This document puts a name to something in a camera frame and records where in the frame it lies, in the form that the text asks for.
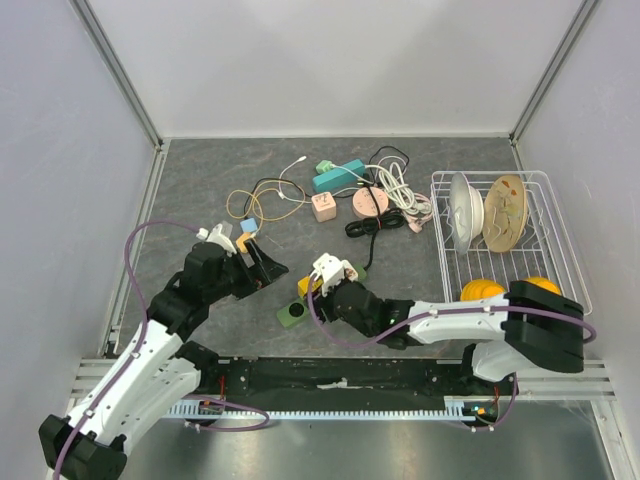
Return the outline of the orange charger plug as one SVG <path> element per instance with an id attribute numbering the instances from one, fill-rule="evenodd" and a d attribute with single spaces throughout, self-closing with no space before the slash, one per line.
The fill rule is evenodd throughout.
<path id="1" fill-rule="evenodd" d="M 236 246 L 237 249 L 242 253 L 242 254 L 247 254 L 248 253 L 248 242 L 253 238 L 253 234 L 250 232 L 244 232 L 242 235 L 240 235 L 237 239 L 236 239 Z"/>

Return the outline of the yellow cube socket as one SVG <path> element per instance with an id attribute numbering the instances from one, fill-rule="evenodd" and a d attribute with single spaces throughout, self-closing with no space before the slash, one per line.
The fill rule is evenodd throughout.
<path id="1" fill-rule="evenodd" d="M 300 298 L 303 298 L 307 294 L 310 281 L 311 277 L 305 276 L 297 282 L 297 293 Z"/>

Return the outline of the green power strip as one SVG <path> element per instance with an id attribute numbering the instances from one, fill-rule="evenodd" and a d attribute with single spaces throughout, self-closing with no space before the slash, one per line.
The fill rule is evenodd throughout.
<path id="1" fill-rule="evenodd" d="M 367 273 L 362 265 L 356 264 L 347 274 L 347 277 L 351 280 L 364 281 L 367 278 Z M 303 298 L 298 296 L 297 299 L 276 313 L 278 322 L 285 329 L 293 328 L 301 322 L 306 321 L 309 317 L 306 295 Z"/>

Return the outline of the pink round socket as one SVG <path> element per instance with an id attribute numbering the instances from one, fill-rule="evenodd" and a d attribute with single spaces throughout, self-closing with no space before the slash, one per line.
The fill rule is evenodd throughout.
<path id="1" fill-rule="evenodd" d="M 360 188 L 352 197 L 352 210 L 360 218 L 373 218 L 389 209 L 387 194 L 377 187 Z"/>

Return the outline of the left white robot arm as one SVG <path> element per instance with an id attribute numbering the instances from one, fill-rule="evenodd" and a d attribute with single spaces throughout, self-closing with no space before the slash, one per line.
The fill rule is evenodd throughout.
<path id="1" fill-rule="evenodd" d="M 66 416 L 49 415 L 38 434 L 56 479 L 116 479 L 135 443 L 168 410 L 219 382 L 218 355 L 191 340 L 211 305 L 246 298 L 288 273 L 248 243 L 253 261 L 215 242 L 195 244 L 143 310 L 134 337 L 91 392 Z"/>

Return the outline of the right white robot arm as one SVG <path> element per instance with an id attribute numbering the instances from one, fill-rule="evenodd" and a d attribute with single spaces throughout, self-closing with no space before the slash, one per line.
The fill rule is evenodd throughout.
<path id="1" fill-rule="evenodd" d="M 451 303 L 382 299 L 360 282 L 343 280 L 307 294 L 306 302 L 317 326 L 341 320 L 365 337 L 364 347 L 466 342 L 457 377 L 473 394 L 534 367 L 580 373 L 584 346 L 596 336 L 580 304 L 526 280 L 511 282 L 505 293 Z"/>

